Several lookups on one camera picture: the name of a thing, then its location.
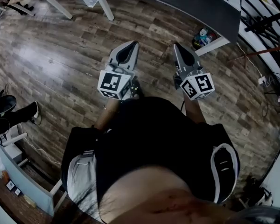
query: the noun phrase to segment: skin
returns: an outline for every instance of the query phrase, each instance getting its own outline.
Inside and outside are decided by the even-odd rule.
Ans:
[[[187,117],[205,122],[198,101],[184,98]],[[119,105],[109,99],[95,128],[105,130]],[[121,177],[104,194],[99,211],[111,224],[223,224],[233,214],[195,198],[182,179],[163,167],[144,167]]]
[[[200,201],[190,192],[171,189],[123,213],[110,224],[223,224],[232,215],[232,211]]]

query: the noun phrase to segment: black chair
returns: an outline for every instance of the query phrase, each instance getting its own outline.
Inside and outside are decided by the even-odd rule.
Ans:
[[[17,104],[16,97],[12,95],[5,95],[0,97],[0,115],[11,112]]]

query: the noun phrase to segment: white stripe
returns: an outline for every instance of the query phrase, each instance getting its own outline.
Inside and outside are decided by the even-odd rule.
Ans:
[[[229,144],[221,144],[218,147],[216,147],[213,150],[213,153],[211,155],[210,158],[210,167],[211,167],[211,171],[213,173],[214,176],[214,181],[215,181],[215,198],[214,198],[214,203],[217,203],[219,200],[219,196],[220,196],[220,180],[219,180],[219,176],[218,176],[218,172],[216,169],[216,165],[215,165],[215,154],[221,149],[221,148],[225,148],[231,155],[231,159],[232,159],[232,164],[233,164],[233,170],[234,170],[234,175],[235,175],[235,181],[232,187],[232,190],[230,192],[230,194],[223,200],[223,202],[231,195],[231,193],[233,192],[235,185],[237,183],[237,179],[238,179],[238,160],[237,160],[237,155],[233,149],[233,147],[231,147]]]
[[[85,153],[83,153],[83,155],[87,155],[87,154],[93,154],[93,152],[85,152]]]
[[[82,162],[77,162],[77,165],[88,165],[90,164],[89,162],[88,163],[82,163]]]

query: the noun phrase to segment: wooden floor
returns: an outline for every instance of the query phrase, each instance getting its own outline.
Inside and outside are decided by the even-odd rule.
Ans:
[[[82,0],[58,1],[74,15],[72,20],[44,0],[35,0],[34,17],[10,8],[0,17],[0,88],[9,84],[17,109],[37,100],[42,111],[39,126],[23,124],[31,144],[61,162],[71,128],[93,125],[106,103],[96,87],[111,50],[130,40],[140,42],[136,72],[145,94],[181,106],[181,91],[172,82],[172,45],[191,46],[201,23],[152,0],[108,0],[113,22],[99,5],[91,9]],[[207,122],[222,123],[240,155],[238,189],[249,173],[261,177],[267,171],[280,146],[280,115],[270,105],[263,117],[266,99],[258,72],[250,63],[245,68],[242,60],[226,62],[239,55],[239,48],[229,44],[201,57],[216,92],[200,100]],[[267,73],[257,57],[253,62]],[[269,99],[276,101],[275,96]],[[23,146],[32,161],[59,179],[60,165],[28,143]]]

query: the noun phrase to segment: hand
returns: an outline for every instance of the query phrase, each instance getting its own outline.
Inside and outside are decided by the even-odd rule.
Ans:
[[[3,0],[4,3],[9,3],[9,0]]]

